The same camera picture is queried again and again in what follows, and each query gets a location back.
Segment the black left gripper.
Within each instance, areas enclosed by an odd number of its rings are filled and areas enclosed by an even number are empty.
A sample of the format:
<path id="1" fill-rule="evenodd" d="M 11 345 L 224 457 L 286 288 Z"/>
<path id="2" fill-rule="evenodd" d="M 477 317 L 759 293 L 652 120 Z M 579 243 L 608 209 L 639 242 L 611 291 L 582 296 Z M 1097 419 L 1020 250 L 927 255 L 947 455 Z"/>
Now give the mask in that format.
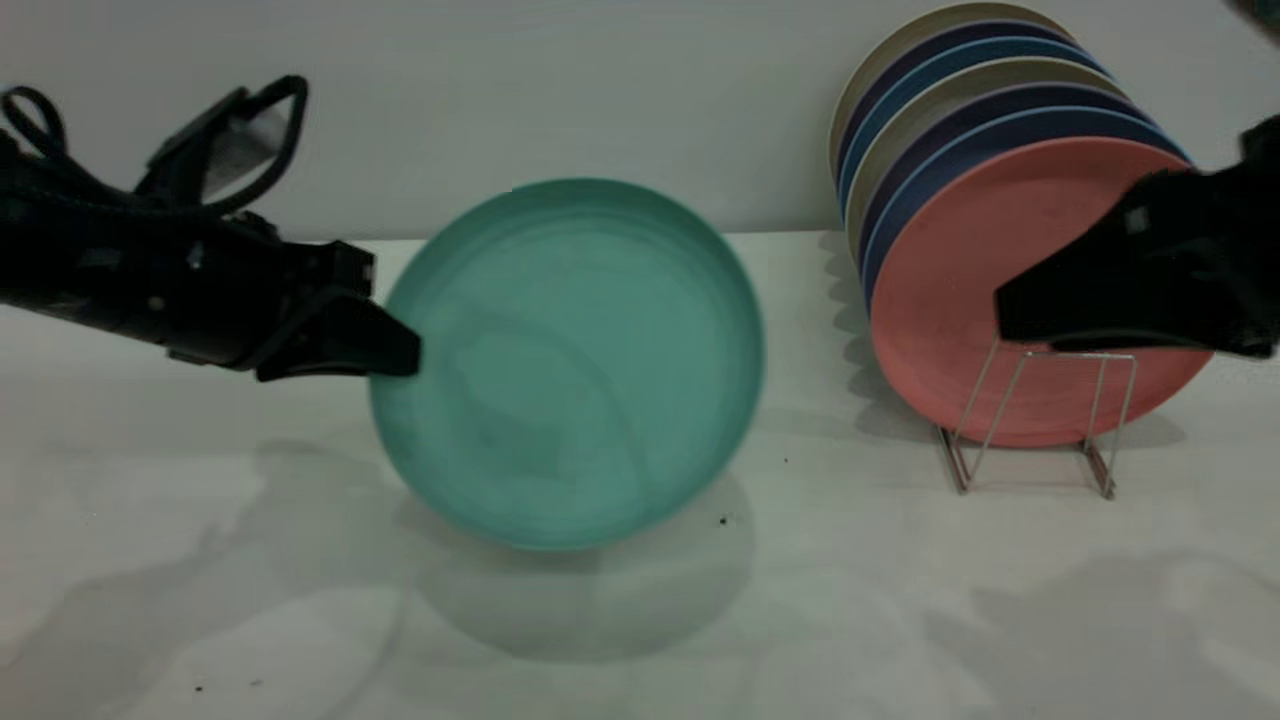
<path id="1" fill-rule="evenodd" d="M 179 363 L 307 375 L 411 377 L 420 337 L 371 299 L 374 256 L 282 240 L 266 222 L 228 222 L 175 268 L 157 345 Z"/>

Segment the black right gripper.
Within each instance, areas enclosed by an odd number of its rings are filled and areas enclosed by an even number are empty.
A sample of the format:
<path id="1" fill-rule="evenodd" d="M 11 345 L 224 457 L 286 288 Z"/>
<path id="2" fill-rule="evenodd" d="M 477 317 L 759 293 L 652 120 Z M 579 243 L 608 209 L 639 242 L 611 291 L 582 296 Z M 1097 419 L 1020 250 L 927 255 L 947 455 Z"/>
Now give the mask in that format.
<path id="1" fill-rule="evenodd" d="M 1193 348 L 1270 359 L 1279 329 L 1279 117 L 1215 172 L 1161 170 L 1001 284 L 1001 340 L 1059 352 Z"/>

